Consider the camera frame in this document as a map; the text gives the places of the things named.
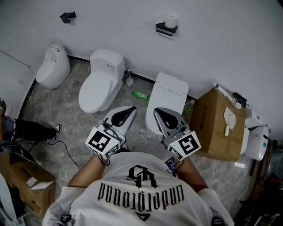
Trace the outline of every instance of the toilet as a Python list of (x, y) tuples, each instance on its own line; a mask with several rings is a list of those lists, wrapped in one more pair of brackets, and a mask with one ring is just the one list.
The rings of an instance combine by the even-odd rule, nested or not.
[(157, 75), (145, 116), (146, 125), (153, 133), (162, 135), (154, 118), (154, 109), (168, 108), (182, 114), (188, 90), (186, 82), (164, 73)]
[(70, 73), (70, 62), (62, 46), (50, 45), (43, 64), (36, 73), (36, 81), (49, 89), (58, 88)]
[(91, 73), (79, 93), (80, 108), (86, 113), (106, 110), (122, 87), (125, 73), (122, 55), (99, 49), (90, 57)]

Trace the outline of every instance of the t-shirt sleeve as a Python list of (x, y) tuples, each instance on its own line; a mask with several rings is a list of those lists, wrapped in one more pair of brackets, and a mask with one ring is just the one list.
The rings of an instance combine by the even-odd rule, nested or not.
[(225, 224), (228, 226), (233, 226), (234, 222), (227, 212), (225, 207), (220, 202), (218, 195), (212, 189), (205, 188), (198, 192), (198, 195), (207, 203), (209, 208), (212, 210), (214, 216), (221, 217)]
[(57, 225), (61, 221), (62, 216), (69, 215), (71, 204), (84, 192), (84, 190), (85, 188), (63, 186), (59, 198), (48, 208), (42, 225)]

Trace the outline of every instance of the black triangle print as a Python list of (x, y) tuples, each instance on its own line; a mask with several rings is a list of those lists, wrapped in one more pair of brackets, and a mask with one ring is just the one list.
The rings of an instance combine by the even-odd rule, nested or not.
[(137, 213), (137, 212), (135, 212), (137, 215), (138, 215), (138, 217), (141, 219), (141, 220), (143, 220), (143, 221), (146, 221), (149, 217), (150, 217), (150, 214), (139, 214), (139, 213)]

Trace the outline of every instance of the floor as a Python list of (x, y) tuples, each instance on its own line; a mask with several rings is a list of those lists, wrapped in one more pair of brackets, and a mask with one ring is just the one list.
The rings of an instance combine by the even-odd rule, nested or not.
[[(97, 126), (107, 111), (87, 114), (78, 103), (80, 87), (88, 76), (89, 64), (77, 60), (70, 60), (71, 73), (65, 82), (55, 90), (48, 90), (36, 84), (32, 91), (32, 102), (28, 101), (22, 119), (36, 121), (48, 127), (63, 124), (63, 131), (58, 140), (64, 141), (69, 153), (79, 167), (82, 167), (91, 157), (92, 152), (86, 147), (85, 141), (92, 127)], [(161, 137), (149, 131), (145, 124), (145, 113), (148, 101), (137, 99), (131, 93), (140, 91), (151, 94), (153, 84), (134, 78), (135, 85), (131, 88), (122, 86), (119, 94), (109, 107), (109, 110), (133, 105), (138, 109), (136, 118), (128, 134), (128, 147), (131, 151), (141, 151), (167, 160), (171, 157), (160, 144)], [(37, 163), (56, 177), (56, 197), (60, 195), (61, 187), (78, 171), (70, 160), (62, 143), (54, 146), (38, 144), (31, 151)], [(223, 162), (200, 157), (196, 154), (191, 160), (201, 173), (209, 188), (214, 189), (228, 212), (235, 216), (244, 199), (250, 192), (254, 180), (249, 176), (251, 159), (241, 157), (238, 163)], [(32, 213), (28, 215), (28, 225), (41, 225), (41, 220)]]

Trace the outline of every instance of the black wall-mounted holder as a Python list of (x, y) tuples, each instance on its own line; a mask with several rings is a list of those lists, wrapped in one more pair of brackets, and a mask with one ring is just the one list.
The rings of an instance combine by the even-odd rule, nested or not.
[(169, 31), (169, 32), (175, 34), (176, 31), (177, 31), (177, 28), (178, 28), (178, 26), (176, 26), (174, 28), (168, 28), (168, 27), (165, 26), (165, 22), (156, 24), (156, 31), (157, 32), (168, 35), (170, 37), (172, 37), (173, 35), (165, 32), (165, 31)]
[(63, 13), (60, 18), (64, 23), (71, 23), (71, 20), (69, 18), (76, 18), (76, 13), (75, 12), (68, 12), (68, 13)]

